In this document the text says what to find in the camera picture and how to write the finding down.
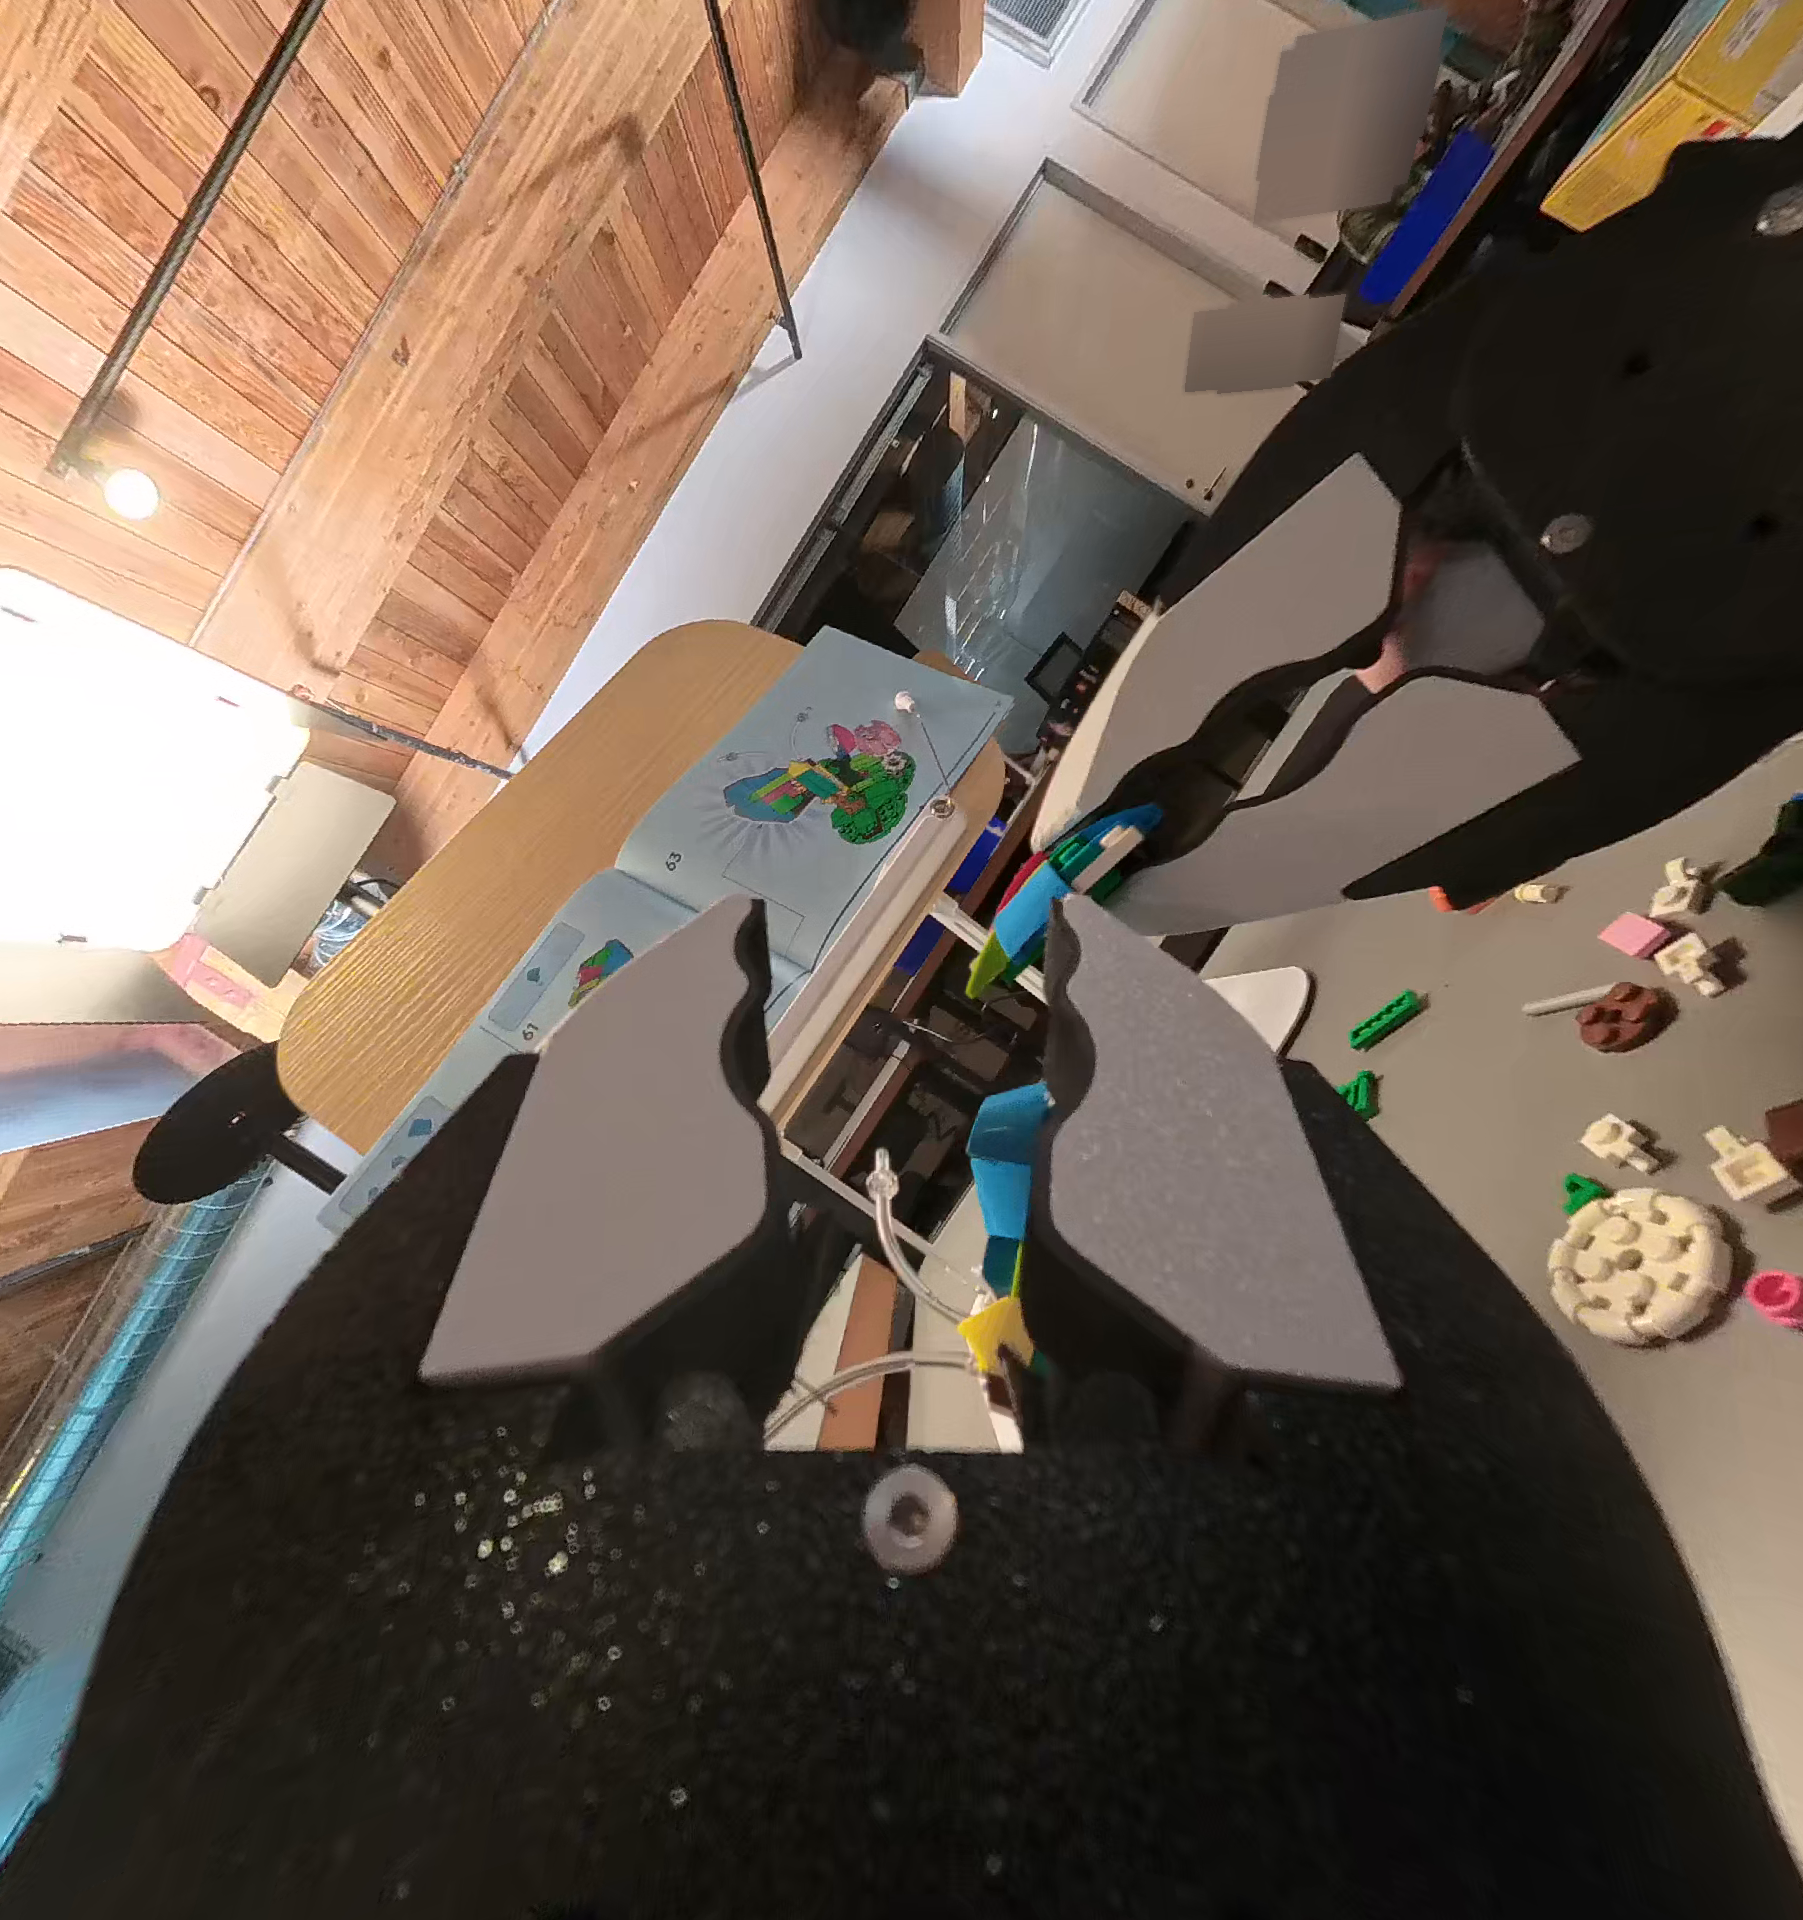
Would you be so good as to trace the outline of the dark green lego piece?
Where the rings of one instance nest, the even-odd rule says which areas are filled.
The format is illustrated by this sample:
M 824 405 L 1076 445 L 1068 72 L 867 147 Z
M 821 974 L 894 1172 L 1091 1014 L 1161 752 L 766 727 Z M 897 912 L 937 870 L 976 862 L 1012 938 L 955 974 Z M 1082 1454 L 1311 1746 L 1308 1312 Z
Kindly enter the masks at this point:
M 1715 888 L 1748 910 L 1769 910 L 1803 891 L 1803 797 L 1778 812 L 1769 841 L 1722 870 Z

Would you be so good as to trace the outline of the black ceiling pipe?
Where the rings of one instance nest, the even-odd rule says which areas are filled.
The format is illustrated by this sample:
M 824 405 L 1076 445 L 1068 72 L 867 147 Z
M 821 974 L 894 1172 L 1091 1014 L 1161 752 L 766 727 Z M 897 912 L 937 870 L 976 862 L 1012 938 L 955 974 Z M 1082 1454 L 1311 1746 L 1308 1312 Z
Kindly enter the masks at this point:
M 726 14 L 723 14 L 723 4 L 706 0 L 703 11 L 706 11 L 706 31 L 714 36 L 714 50 L 717 50 L 717 59 L 718 59 L 718 77 L 723 77 L 723 92 L 726 92 L 726 102 L 727 102 L 727 115 L 730 115 L 735 136 L 738 136 L 738 147 L 739 147 L 739 159 L 742 159 L 742 168 L 746 168 L 749 196 L 752 196 L 755 218 L 760 224 L 760 238 L 764 238 L 764 248 L 766 248 L 770 279 L 773 279 L 773 293 L 775 293 L 775 324 L 787 336 L 791 357 L 800 364 L 802 361 L 802 336 L 800 336 L 800 327 L 796 327 L 794 293 L 791 293 L 791 284 L 787 284 L 787 271 L 784 271 L 784 262 L 781 262 L 781 248 L 779 248 L 779 238 L 775 238 L 775 224 L 773 224 L 773 214 L 770 214 L 766 181 L 764 181 L 764 174 L 760 174 L 760 159 L 757 159 L 757 148 L 755 148 L 755 135 L 752 135 L 752 124 L 749 124 L 746 95 L 742 95 L 742 87 L 739 87 L 739 69 L 738 69 L 735 48 L 730 48 L 730 39 L 727 39 L 727 23 L 726 23 Z
M 58 266 L 30 302 L 91 354 L 54 472 L 188 421 L 164 446 L 250 499 L 335 385 L 367 279 L 308 72 L 325 4 L 101 4 L 10 224 Z

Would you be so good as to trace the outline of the brown round lego plate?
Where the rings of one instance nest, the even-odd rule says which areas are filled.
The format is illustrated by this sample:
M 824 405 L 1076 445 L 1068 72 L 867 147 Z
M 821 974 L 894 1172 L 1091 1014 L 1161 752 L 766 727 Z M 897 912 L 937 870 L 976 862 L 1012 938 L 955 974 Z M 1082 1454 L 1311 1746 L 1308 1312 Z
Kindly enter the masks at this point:
M 1626 1056 L 1655 1044 L 1679 1016 L 1679 1002 L 1663 986 L 1620 980 L 1576 1008 L 1581 1040 L 1602 1056 Z

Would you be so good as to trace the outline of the yellow cardboard box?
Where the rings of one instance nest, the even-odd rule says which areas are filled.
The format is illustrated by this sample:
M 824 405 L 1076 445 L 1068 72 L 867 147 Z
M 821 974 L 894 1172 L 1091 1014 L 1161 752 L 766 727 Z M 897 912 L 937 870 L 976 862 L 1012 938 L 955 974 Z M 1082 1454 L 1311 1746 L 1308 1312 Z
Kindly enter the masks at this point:
M 1803 4 L 1685 4 L 1541 200 L 1590 230 L 1648 196 L 1675 147 L 1782 135 L 1803 120 Z

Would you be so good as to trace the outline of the grey flat panel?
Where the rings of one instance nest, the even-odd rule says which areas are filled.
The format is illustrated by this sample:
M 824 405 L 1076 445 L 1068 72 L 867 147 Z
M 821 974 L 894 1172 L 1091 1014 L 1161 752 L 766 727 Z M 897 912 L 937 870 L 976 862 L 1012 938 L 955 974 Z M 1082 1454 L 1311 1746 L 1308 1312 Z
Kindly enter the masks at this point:
M 194 912 L 194 935 L 279 986 L 395 813 L 395 794 L 316 764 L 285 776 Z

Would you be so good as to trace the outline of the blue storage bin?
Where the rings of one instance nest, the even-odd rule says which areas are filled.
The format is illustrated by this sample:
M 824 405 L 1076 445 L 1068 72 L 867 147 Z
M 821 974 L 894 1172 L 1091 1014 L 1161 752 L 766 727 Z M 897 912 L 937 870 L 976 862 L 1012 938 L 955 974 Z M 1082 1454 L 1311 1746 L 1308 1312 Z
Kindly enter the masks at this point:
M 1381 248 L 1357 297 L 1371 308 L 1395 303 L 1417 273 L 1430 262 L 1438 245 L 1462 221 L 1471 194 L 1495 163 L 1495 139 L 1477 127 L 1462 127 L 1445 144 L 1441 160 L 1420 186 L 1389 242 Z

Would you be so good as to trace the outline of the white round lego plate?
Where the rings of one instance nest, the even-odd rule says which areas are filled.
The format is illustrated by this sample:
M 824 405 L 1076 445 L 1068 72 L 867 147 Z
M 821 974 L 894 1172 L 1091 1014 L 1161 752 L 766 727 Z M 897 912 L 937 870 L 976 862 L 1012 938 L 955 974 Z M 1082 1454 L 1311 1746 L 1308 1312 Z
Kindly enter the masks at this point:
M 1727 1222 L 1658 1187 L 1590 1198 L 1547 1250 L 1547 1295 L 1581 1330 L 1629 1347 L 1681 1341 L 1734 1280 Z

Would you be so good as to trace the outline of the white rounded base plate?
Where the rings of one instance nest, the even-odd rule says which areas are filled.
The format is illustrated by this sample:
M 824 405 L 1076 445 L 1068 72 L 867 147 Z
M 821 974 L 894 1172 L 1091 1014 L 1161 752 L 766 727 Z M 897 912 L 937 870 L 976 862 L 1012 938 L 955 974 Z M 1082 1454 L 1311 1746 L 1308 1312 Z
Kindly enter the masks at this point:
M 1301 965 L 1253 970 L 1253 973 L 1205 973 L 1205 986 L 1222 996 L 1274 1050 L 1289 1056 L 1304 1023 L 1314 1004 L 1314 977 Z

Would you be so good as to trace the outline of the colourful lego model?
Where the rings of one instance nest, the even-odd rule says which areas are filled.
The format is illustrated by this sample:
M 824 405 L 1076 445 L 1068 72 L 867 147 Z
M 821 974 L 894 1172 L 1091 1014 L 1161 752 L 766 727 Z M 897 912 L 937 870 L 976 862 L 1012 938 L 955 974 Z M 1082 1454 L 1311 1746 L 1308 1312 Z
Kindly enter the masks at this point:
M 1123 862 L 1158 832 L 1161 806 L 1134 806 L 1089 821 L 1049 844 L 1021 873 L 998 903 L 986 938 L 969 970 L 969 996 L 1018 983 L 1047 953 L 1047 928 L 1056 901 L 1089 895 L 1103 903 L 1123 885 Z M 1042 1371 L 1021 1304 L 1021 1272 L 1034 1189 L 1034 1147 L 1052 1113 L 1045 1081 L 994 1090 L 969 1128 L 969 1168 L 983 1213 L 983 1263 L 979 1304 L 960 1321 L 960 1335 L 986 1381 L 1012 1387 L 1012 1371 Z

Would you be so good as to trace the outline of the lego instruction booklet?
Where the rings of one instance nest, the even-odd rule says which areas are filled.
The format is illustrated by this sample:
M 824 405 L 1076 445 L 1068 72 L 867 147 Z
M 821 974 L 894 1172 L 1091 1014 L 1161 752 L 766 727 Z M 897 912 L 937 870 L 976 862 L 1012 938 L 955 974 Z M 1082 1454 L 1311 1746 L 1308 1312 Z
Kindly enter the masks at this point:
M 766 1026 L 811 1019 L 811 980 L 873 931 L 872 901 L 910 859 L 955 847 L 963 812 L 939 806 L 1009 712 L 1003 692 L 821 630 L 618 856 L 592 859 L 581 885 L 511 938 L 501 983 L 319 1222 L 346 1231 L 498 1065 L 535 1052 L 599 983 L 727 895 L 766 903 Z

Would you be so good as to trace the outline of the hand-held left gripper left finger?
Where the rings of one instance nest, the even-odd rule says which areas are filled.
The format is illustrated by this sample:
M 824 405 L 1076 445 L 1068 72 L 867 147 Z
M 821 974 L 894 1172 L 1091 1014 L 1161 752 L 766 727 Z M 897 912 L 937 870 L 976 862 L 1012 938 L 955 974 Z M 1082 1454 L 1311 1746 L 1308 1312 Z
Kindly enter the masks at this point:
M 773 1241 L 766 903 L 727 895 L 541 1046 L 420 1381 L 599 1366 Z

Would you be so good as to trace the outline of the wooden booklet board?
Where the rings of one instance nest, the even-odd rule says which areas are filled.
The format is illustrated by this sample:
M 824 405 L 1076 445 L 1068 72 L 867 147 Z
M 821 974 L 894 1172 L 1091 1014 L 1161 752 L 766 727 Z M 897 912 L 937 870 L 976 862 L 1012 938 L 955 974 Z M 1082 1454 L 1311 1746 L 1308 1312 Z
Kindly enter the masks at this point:
M 299 996 L 289 1101 L 369 1150 L 556 910 L 800 655 L 726 616 L 650 637 Z

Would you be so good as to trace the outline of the black round stand base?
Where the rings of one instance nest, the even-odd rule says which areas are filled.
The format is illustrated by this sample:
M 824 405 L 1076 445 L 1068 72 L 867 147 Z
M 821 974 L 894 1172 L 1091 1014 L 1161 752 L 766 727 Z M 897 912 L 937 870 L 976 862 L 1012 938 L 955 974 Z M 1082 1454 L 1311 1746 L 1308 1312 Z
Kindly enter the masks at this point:
M 158 1207 L 200 1202 L 267 1159 L 289 1162 L 302 1122 L 282 1081 L 282 1046 L 235 1052 L 180 1093 L 139 1147 L 134 1193 Z

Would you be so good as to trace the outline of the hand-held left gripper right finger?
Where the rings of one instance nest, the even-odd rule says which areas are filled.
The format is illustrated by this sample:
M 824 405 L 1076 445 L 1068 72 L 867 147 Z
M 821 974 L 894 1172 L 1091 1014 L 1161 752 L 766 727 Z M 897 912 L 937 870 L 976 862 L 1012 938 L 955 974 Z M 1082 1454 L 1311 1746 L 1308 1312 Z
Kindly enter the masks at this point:
M 1389 1396 L 1402 1368 L 1286 1065 L 1196 973 L 1068 895 L 1047 938 L 1034 1347 L 1071 1383 Z

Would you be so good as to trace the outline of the clear plastic tube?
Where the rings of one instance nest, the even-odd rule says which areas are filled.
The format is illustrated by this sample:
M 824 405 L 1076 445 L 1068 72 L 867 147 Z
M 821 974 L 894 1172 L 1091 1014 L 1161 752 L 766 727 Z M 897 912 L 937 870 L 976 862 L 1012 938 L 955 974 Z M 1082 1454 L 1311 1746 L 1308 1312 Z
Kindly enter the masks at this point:
M 994 1405 L 960 1324 L 986 1305 L 983 1226 L 963 1198 L 925 1238 L 903 1222 L 901 1174 L 846 1184 L 784 1144 L 802 1220 L 840 1229 L 846 1251 L 824 1263 L 827 1295 L 791 1390 L 766 1423 L 773 1451 L 1006 1451 L 1013 1427 Z

